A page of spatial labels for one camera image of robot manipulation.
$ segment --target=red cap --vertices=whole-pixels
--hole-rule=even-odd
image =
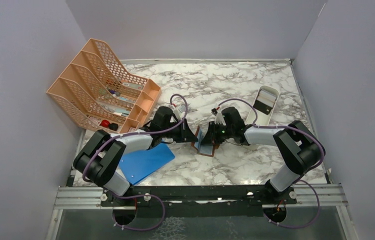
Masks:
[[[110,122],[108,120],[102,120],[100,125],[104,128],[108,128],[108,125],[110,125]]]

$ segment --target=white marble surface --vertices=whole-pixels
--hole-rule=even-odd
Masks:
[[[262,85],[280,92],[270,125],[288,124],[293,120],[308,124],[292,70],[286,63],[161,63],[126,67],[129,72],[151,78],[161,86],[157,107],[167,106],[174,93],[185,96],[189,107],[187,121],[193,132],[198,125],[207,129],[208,122],[214,120],[211,109],[216,103],[228,98],[241,98],[251,103]],[[249,107],[242,102],[223,105],[228,106],[235,106],[244,119],[249,112]],[[91,131],[86,132],[84,143],[91,134]],[[214,157],[195,154],[189,143],[168,146],[175,159],[145,178],[140,186],[264,184],[283,164],[275,146],[261,145],[257,150],[249,150],[225,142]],[[81,176],[77,172],[74,187],[94,186],[84,182]],[[326,183],[321,166],[303,179],[315,184]]]

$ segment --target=blue plastic board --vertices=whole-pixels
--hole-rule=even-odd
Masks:
[[[120,160],[119,167],[127,181],[136,185],[174,158],[170,148],[166,144],[160,143],[151,150],[125,154]]]

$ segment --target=white container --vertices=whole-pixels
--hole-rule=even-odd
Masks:
[[[259,93],[261,90],[265,90],[271,94],[273,94],[274,96],[276,96],[276,99],[274,101],[274,105],[272,106],[271,110],[269,111],[269,114],[265,114],[264,112],[256,109],[256,100],[259,96]],[[255,122],[256,125],[260,125],[260,126],[268,126],[269,123],[270,123],[270,119],[272,118],[272,115],[273,115],[273,111],[275,110],[275,106],[276,106],[276,103],[278,102],[278,99],[279,99],[279,91],[271,86],[266,86],[266,85],[262,85],[259,90],[257,91],[256,95],[255,95],[255,98],[253,100],[253,102],[251,102],[251,105],[254,106],[254,109],[256,110],[256,113],[258,114],[258,118]],[[248,116],[246,117],[246,120],[245,120],[245,124],[248,125],[248,124],[252,124],[253,121],[255,119],[255,113],[254,111],[251,109],[248,113]],[[256,150],[258,148],[258,145],[250,145],[250,146],[245,146],[243,145],[244,148],[247,148],[247,149],[250,149],[250,150]]]

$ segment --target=purple cable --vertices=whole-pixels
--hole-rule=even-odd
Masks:
[[[287,125],[282,125],[282,126],[258,126],[258,125],[255,125],[255,122],[258,119],[257,110],[255,110],[255,108],[249,102],[246,102],[245,100],[239,99],[239,98],[230,98],[230,99],[222,101],[221,103],[218,104],[218,106],[220,106],[223,103],[228,102],[228,101],[241,101],[243,103],[246,103],[255,112],[255,120],[252,123],[255,128],[260,128],[260,129],[289,129],[289,130],[295,131],[295,132],[297,132],[299,134],[302,134],[302,135],[306,136],[307,138],[311,139],[318,146],[318,149],[320,150],[321,157],[320,157],[320,161],[317,164],[315,164],[314,166],[310,167],[308,171],[317,168],[318,166],[320,166],[323,163],[323,160],[325,159],[325,151],[323,150],[323,146],[320,144],[319,141],[317,141],[317,139],[312,137],[310,134],[308,134],[308,133],[306,133],[302,130],[296,129],[294,127],[287,126]],[[317,195],[316,190],[308,182],[306,182],[304,180],[301,180],[301,178],[305,174],[306,173],[299,176],[292,184],[296,184],[297,182],[304,182],[305,184],[307,184],[312,189],[312,191],[315,194],[315,197],[317,198],[317,214],[315,215],[315,217],[309,223],[301,225],[301,226],[290,226],[290,225],[283,225],[283,224],[278,225],[276,222],[268,219],[270,223],[278,225],[279,227],[287,228],[287,229],[301,229],[301,228],[305,228],[305,227],[310,226],[311,224],[313,224],[317,220],[317,218],[320,215],[320,199],[319,199],[319,196]]]
[[[314,137],[312,137],[311,135],[309,135],[308,133],[302,131],[302,130],[299,130],[299,129],[296,129],[294,127],[291,127],[291,126],[286,126],[286,125],[281,125],[281,126],[258,126],[258,125],[255,125],[255,122],[257,121],[258,119],[258,114],[257,114],[257,110],[247,101],[243,100],[243,99],[240,99],[240,98],[229,98],[229,99],[226,99],[222,102],[220,102],[218,104],[218,106],[221,106],[222,104],[226,103],[226,102],[229,102],[229,101],[240,101],[240,102],[243,102],[245,104],[247,104],[255,113],[255,120],[252,122],[252,125],[255,127],[255,128],[260,128],[260,129],[289,129],[289,130],[292,130],[292,131],[295,131],[297,133],[300,133],[304,136],[306,136],[307,138],[311,139],[317,146],[318,146],[318,149],[320,150],[320,154],[321,154],[321,158],[320,158],[320,161],[315,164],[314,166],[310,167],[310,170],[313,170],[315,168],[317,168],[318,166],[320,166],[322,163],[323,163],[323,159],[325,159],[325,151],[323,150],[323,147],[322,145],[320,144],[319,141],[317,141],[317,139],[315,139]],[[301,179],[303,176],[300,176],[296,181],[294,181],[293,183],[295,184],[299,179]]]
[[[304,182],[305,184],[307,184],[311,190],[314,192],[315,194],[315,198],[317,199],[317,213],[315,214],[314,218],[309,221],[308,223],[304,224],[304,225],[299,225],[299,226],[291,226],[291,225],[284,225],[284,224],[280,224],[278,222],[274,222],[272,220],[270,220],[270,218],[264,214],[264,217],[266,219],[268,219],[268,222],[278,226],[278,227],[282,227],[282,228],[286,228],[286,229],[302,229],[302,228],[306,228],[308,226],[310,226],[311,224],[313,224],[317,218],[320,216],[320,199],[319,199],[319,195],[317,194],[316,190],[314,189],[313,186],[311,186],[311,184],[309,184],[308,182],[304,181],[304,180],[298,180],[298,182]]]
[[[128,136],[133,136],[133,135],[151,135],[151,134],[162,134],[162,133],[165,133],[165,132],[168,132],[168,131],[171,131],[175,128],[177,128],[180,124],[182,124],[184,121],[185,121],[185,118],[186,118],[186,115],[188,114],[188,102],[186,101],[186,99],[180,95],[180,94],[173,94],[171,97],[170,97],[170,103],[172,104],[172,99],[173,97],[175,96],[178,96],[180,97],[183,102],[184,102],[184,105],[186,106],[186,110],[184,111],[184,116],[181,118],[181,120],[174,126],[168,128],[168,129],[165,129],[165,130],[161,130],[161,131],[148,131],[148,132],[128,132],[128,133],[123,133],[123,134],[120,134],[120,135],[117,135],[117,136],[114,136],[114,137],[111,137],[110,139],[108,139],[108,141],[106,141],[104,144],[102,144],[102,146],[100,146],[100,148],[93,154],[93,156],[90,158],[90,160],[87,162],[86,164],[86,167],[84,168],[83,170],[83,175],[82,175],[82,178],[84,181],[88,182],[88,183],[91,183],[92,181],[90,181],[89,179],[86,178],[86,174],[88,173],[88,169],[89,167],[91,166],[91,164],[93,163],[93,161],[95,160],[95,158],[98,156],[98,154],[100,152],[102,152],[102,150],[104,150],[104,148],[110,144],[112,141],[114,141],[115,139],[119,139],[121,137],[128,137]]]
[[[111,192],[111,193],[119,199],[135,199],[135,198],[143,198],[145,196],[153,197],[153,198],[157,199],[162,206],[162,217],[161,217],[161,219],[159,220],[159,222],[157,224],[155,224],[154,226],[148,227],[148,228],[136,228],[136,227],[120,225],[120,224],[117,223],[116,216],[114,216],[114,214],[112,214],[112,219],[114,220],[115,225],[121,227],[121,229],[129,229],[129,230],[133,230],[133,231],[144,232],[144,231],[149,231],[149,230],[152,230],[154,228],[157,228],[158,226],[160,226],[164,222],[164,219],[166,217],[166,207],[164,205],[163,200],[161,200],[161,198],[159,198],[155,195],[152,195],[152,194],[140,194],[140,195],[134,195],[134,196],[118,196],[114,192]]]
[[[86,164],[86,167],[84,168],[83,170],[83,180],[86,181],[86,182],[90,182],[90,180],[88,180],[86,178],[86,174],[88,172],[88,169],[89,167],[91,166],[92,162],[95,160],[95,158],[98,156],[98,154],[100,152],[102,152],[102,150],[104,150],[104,148],[110,144],[113,140],[115,139],[118,139],[118,138],[121,138],[121,137],[127,137],[127,136],[133,136],[133,135],[151,135],[151,134],[162,134],[162,133],[165,133],[165,132],[168,132],[168,131],[171,131],[175,128],[177,128],[180,124],[182,124],[184,121],[185,121],[185,118],[186,118],[186,115],[188,114],[188,102],[186,101],[185,97],[183,97],[182,95],[180,94],[173,94],[171,97],[170,97],[170,104],[172,104],[172,100],[175,96],[178,96],[180,97],[183,102],[184,102],[184,105],[186,106],[186,109],[184,111],[184,116],[181,118],[181,120],[174,126],[168,128],[168,129],[165,129],[165,130],[161,130],[161,131],[150,131],[150,132],[128,132],[128,133],[124,133],[124,134],[120,134],[120,135],[117,135],[117,136],[114,136],[114,137],[111,137],[108,141],[106,141],[102,146],[100,146],[100,148],[93,154],[92,158],[89,160],[89,162],[87,162]],[[114,196],[116,196],[117,198],[120,198],[120,199],[134,199],[134,198],[140,198],[140,197],[144,197],[146,196],[146,194],[141,194],[141,195],[134,195],[134,196],[118,196],[117,194],[115,194],[114,192],[110,191]],[[148,227],[148,228],[135,228],[135,227],[129,227],[129,226],[126,226],[125,228],[126,229],[129,229],[129,230],[134,230],[134,231],[149,231],[149,230],[152,230],[154,228],[157,228],[158,226],[160,226],[163,221],[164,221],[164,218],[166,217],[166,207],[164,206],[164,202],[157,196],[155,195],[147,195],[149,197],[153,197],[155,199],[157,199],[160,203],[161,203],[161,206],[162,206],[162,217],[161,219],[159,220],[159,222],[154,225],[154,226],[151,226],[151,227]],[[116,219],[115,219],[115,216],[114,214],[112,215],[112,219],[114,219],[115,221],[115,224],[116,226],[119,226],[119,227],[122,227],[124,228],[124,226],[120,225],[117,223]]]

